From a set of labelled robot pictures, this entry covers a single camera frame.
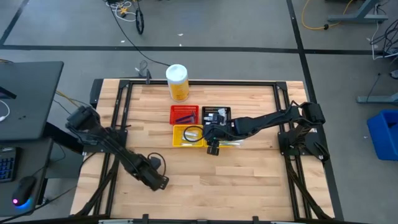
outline yellow basket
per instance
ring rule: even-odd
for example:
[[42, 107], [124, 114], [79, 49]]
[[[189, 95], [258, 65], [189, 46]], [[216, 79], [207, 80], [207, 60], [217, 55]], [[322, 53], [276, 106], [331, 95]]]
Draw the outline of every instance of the yellow basket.
[[[201, 139], [198, 142], [189, 142], [187, 140], [183, 140], [183, 132], [184, 130], [192, 126], [192, 124], [185, 124], [185, 125], [174, 125], [173, 127], [173, 147], [203, 147], [205, 144], [205, 140]], [[188, 129], [189, 133], [195, 133], [198, 134], [198, 136], [189, 136], [187, 135], [187, 138], [192, 138], [192, 139], [199, 139], [202, 137], [202, 130], [199, 128], [190, 128]]]

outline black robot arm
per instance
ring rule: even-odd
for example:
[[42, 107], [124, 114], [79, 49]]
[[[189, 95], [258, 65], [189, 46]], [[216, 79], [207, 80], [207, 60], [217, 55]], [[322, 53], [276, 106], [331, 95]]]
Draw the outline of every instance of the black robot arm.
[[295, 128], [297, 132], [295, 137], [302, 139], [312, 128], [323, 124], [325, 118], [319, 104], [303, 103], [297, 105], [292, 102], [286, 110], [280, 110], [257, 118], [236, 118], [227, 121], [226, 125], [206, 124], [203, 128], [203, 136], [208, 145], [207, 153], [217, 156], [220, 151], [220, 141], [246, 139], [264, 128], [289, 122], [299, 124]]
[[122, 147], [118, 133], [111, 128], [102, 127], [100, 116], [93, 108], [79, 107], [68, 118], [66, 127], [79, 138], [88, 138], [98, 142], [120, 160], [129, 174], [141, 180], [153, 191], [166, 188], [169, 178], [157, 172], [161, 165], [160, 159], [156, 157], [148, 159], [142, 154], [136, 154]]

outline black desk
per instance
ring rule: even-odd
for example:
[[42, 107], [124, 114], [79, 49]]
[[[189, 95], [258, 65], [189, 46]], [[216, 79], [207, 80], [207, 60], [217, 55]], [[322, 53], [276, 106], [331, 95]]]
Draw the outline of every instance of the black desk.
[[53, 141], [79, 154], [83, 152], [75, 137], [47, 122], [62, 68], [63, 62], [0, 63], [0, 85], [17, 95], [14, 100], [3, 100], [11, 113], [0, 123], [0, 146], [23, 148], [16, 179], [0, 183], [0, 217], [24, 213], [40, 200], [47, 183], [46, 169], [36, 173], [37, 182], [26, 208], [16, 208], [10, 198], [21, 178], [47, 166]]
[[12, 204], [11, 196], [15, 189], [17, 189], [19, 180], [23, 177], [32, 175], [41, 167], [48, 165], [53, 140], [51, 138], [43, 138], [39, 140], [2, 143], [1, 145], [5, 147], [12, 146], [22, 148], [22, 151], [19, 152], [16, 179], [12, 182], [0, 184], [0, 217], [7, 217], [27, 212], [37, 205], [46, 169], [42, 169], [34, 175], [34, 177], [36, 177], [36, 184], [32, 191], [32, 195], [25, 205], [15, 207]]

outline gray floor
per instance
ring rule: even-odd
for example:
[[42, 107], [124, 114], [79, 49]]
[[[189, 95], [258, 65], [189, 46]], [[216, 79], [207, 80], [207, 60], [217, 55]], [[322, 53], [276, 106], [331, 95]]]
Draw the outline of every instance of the gray floor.
[[[5, 30], [22, 1], [0, 0], [0, 34]], [[353, 3], [350, 10], [360, 6]], [[293, 0], [300, 20], [305, 0]], [[137, 45], [197, 47], [296, 48], [285, 1], [278, 0], [144, 0], [146, 17], [143, 36], [134, 24], [122, 22], [126, 33]], [[391, 17], [381, 24], [384, 30], [397, 14], [397, 2], [383, 9]], [[341, 14], [345, 3], [311, 1], [306, 22], [322, 26], [326, 14]], [[328, 31], [312, 31], [299, 23], [306, 49], [369, 50], [375, 24], [342, 24]], [[129, 46], [118, 30], [109, 9], [100, 0], [30, 0], [12, 30], [6, 45], [100, 45]], [[190, 78], [242, 80], [302, 80], [298, 54], [248, 52], [145, 52], [166, 63], [181, 63]], [[15, 62], [61, 60], [65, 62], [58, 89], [88, 101], [93, 79], [136, 76], [134, 67], [143, 59], [137, 52], [0, 50], [0, 58]], [[366, 120], [385, 108], [395, 106], [358, 105], [355, 98], [366, 95], [381, 72], [375, 95], [398, 91], [397, 82], [387, 72], [398, 69], [390, 60], [373, 61], [369, 55], [307, 55], [308, 66], [318, 102], [326, 116], [325, 132], [345, 220], [367, 223], [394, 223], [398, 218], [398, 163], [380, 161], [374, 153]], [[165, 67], [149, 64], [154, 78], [163, 78]], [[57, 99], [72, 111], [73, 105]], [[64, 128], [66, 112], [54, 104], [49, 121]], [[61, 156], [54, 149], [53, 158]], [[54, 164], [46, 195], [51, 198], [73, 187], [81, 156], [68, 152], [62, 163]], [[18, 220], [65, 217], [73, 193], [62, 197], [29, 217]]]

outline yellow label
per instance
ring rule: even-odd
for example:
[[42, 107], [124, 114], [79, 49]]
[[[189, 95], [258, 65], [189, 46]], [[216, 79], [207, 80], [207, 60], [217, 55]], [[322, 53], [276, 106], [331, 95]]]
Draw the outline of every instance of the yellow label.
[[181, 101], [188, 98], [189, 94], [189, 85], [188, 80], [181, 84], [171, 84], [170, 89], [173, 100]]

